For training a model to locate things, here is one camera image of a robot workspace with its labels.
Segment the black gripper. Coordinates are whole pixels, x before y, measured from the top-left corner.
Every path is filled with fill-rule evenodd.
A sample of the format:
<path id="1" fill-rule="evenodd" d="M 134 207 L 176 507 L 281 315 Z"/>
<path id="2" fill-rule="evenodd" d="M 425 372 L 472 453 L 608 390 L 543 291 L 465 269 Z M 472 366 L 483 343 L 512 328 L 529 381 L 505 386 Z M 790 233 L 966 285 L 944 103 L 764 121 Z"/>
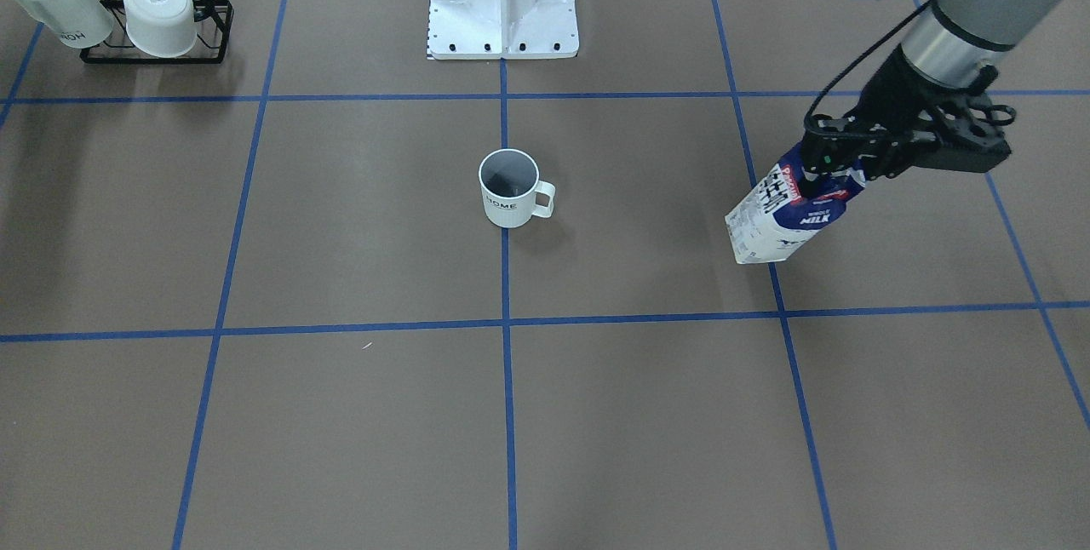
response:
<path id="1" fill-rule="evenodd" d="M 988 64 L 969 88 L 942 87 L 919 73 L 897 47 L 844 117 L 806 113 L 800 195 L 818 198 L 820 176 L 857 161 L 868 180 L 897 178 L 915 168 L 916 155 L 934 150 L 938 143 L 1009 144 L 1005 127 L 1015 123 L 1017 111 L 993 103 L 986 93 L 997 74 Z"/>

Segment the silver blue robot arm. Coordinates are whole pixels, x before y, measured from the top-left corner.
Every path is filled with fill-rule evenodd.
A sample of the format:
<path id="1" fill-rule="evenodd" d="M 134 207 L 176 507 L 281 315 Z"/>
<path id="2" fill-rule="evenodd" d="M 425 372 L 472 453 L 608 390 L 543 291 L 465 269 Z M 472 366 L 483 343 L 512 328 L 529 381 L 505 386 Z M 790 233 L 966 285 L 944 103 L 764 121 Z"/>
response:
<path id="1" fill-rule="evenodd" d="M 892 50 L 840 118 L 807 112 L 797 178 L 816 198 L 862 178 L 896 178 L 907 169 L 983 174 L 1012 155 L 1004 129 L 1009 106 L 988 87 L 998 64 L 1063 0 L 929 0 L 899 23 Z"/>

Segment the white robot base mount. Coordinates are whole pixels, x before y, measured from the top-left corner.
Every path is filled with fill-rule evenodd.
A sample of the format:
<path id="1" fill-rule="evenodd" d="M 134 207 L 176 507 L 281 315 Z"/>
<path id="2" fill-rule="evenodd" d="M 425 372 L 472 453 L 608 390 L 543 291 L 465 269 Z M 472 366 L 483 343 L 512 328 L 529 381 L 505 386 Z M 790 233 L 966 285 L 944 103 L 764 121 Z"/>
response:
<path id="1" fill-rule="evenodd" d="M 569 59 L 579 52 L 577 0 L 429 0 L 432 59 Z"/>

